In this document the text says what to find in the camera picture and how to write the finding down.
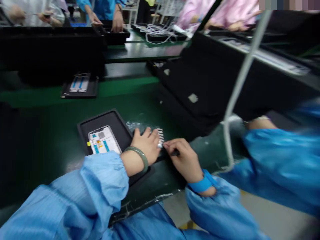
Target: white cable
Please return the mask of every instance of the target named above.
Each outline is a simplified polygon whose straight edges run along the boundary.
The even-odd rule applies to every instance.
[[[238,78],[235,82],[235,86],[233,88],[231,97],[227,105],[226,113],[224,115],[223,135],[224,135],[224,142],[226,145],[226,151],[227,151],[227,156],[229,161],[229,166],[227,167],[227,169],[225,169],[226,172],[231,171],[234,166],[234,159],[233,159],[231,138],[230,138],[229,117],[233,113],[234,106],[238,100],[243,84],[247,78],[248,72],[250,70],[250,67],[254,59],[254,54],[260,46],[264,31],[267,28],[271,14],[272,14],[271,10],[265,10],[262,14],[262,18],[258,24],[258,27],[255,31],[254,37],[251,42],[250,51],[249,53],[247,53],[243,61],[241,70],[239,72]]]
[[[173,38],[177,39],[177,35],[172,31],[174,31],[173,26],[175,25],[175,23],[178,20],[178,17],[176,17],[176,15],[180,12],[180,10],[181,9],[176,8],[176,12],[174,13],[175,17],[171,21],[168,20],[164,26],[156,26],[154,24],[148,24],[145,29],[140,29],[140,32],[146,33],[146,41],[148,43],[151,43],[154,45],[166,43],[168,40],[170,40],[170,42],[172,42],[172,43],[175,43],[171,40],[171,38],[173,37]],[[163,42],[154,43],[154,42],[149,41],[149,39],[148,39],[149,35],[156,35],[156,36],[168,35],[168,38]]]

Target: factory floor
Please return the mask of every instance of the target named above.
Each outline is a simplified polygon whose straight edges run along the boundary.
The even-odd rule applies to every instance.
[[[177,227],[201,229],[192,226],[190,211],[184,191],[163,201],[164,208]],[[308,214],[284,207],[277,203],[241,193],[242,205],[255,217],[261,230],[272,240],[304,240],[319,236],[320,221]]]

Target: person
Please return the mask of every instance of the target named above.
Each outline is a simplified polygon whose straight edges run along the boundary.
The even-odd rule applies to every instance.
[[[88,26],[102,25],[100,20],[112,20],[112,31],[123,31],[122,3],[119,0],[77,0],[80,9],[87,13]]]
[[[187,0],[177,22],[182,29],[199,26],[216,0]],[[255,23],[255,16],[260,13],[257,0],[223,0],[215,10],[204,29],[210,26],[226,28],[230,31],[245,31],[248,25]]]
[[[1,0],[13,24],[26,27],[62,27],[65,16],[56,0]]]
[[[266,116],[243,137],[250,157],[219,176],[256,196],[319,217],[320,135],[277,128]]]
[[[131,148],[85,157],[80,170],[40,185],[1,227],[0,239],[269,239],[240,204],[240,191],[202,170],[185,139],[165,142],[173,165],[189,183],[185,194],[192,220],[205,231],[179,230],[155,204],[108,228],[121,208],[129,177],[152,165],[159,153],[159,134],[135,129]]]

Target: green bracelet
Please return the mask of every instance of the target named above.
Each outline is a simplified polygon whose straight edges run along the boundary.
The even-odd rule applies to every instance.
[[[142,173],[145,173],[148,170],[148,167],[149,167],[149,163],[148,163],[148,160],[146,158],[146,155],[144,155],[144,153],[139,148],[136,148],[136,147],[127,147],[126,150],[124,150],[124,151],[126,152],[128,150],[135,151],[142,158],[143,165],[144,165]]]

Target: blue anti-static smock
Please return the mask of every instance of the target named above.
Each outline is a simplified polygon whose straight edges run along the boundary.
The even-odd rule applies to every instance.
[[[215,179],[213,197],[186,189],[192,220],[209,233],[177,229],[162,204],[108,228],[128,192],[129,178],[115,152],[87,156],[81,170],[34,190],[2,226],[0,239],[268,239],[239,203],[239,189]]]
[[[91,3],[94,1],[94,7],[93,11],[99,18],[99,20],[112,20],[113,19],[113,13],[114,9],[116,7],[116,4],[119,3],[123,4],[119,0],[77,0],[78,6],[81,8],[83,12],[86,12],[84,9],[85,5],[89,5],[92,9]]]
[[[320,132],[254,129],[243,142],[251,159],[221,177],[244,191],[320,217]]]

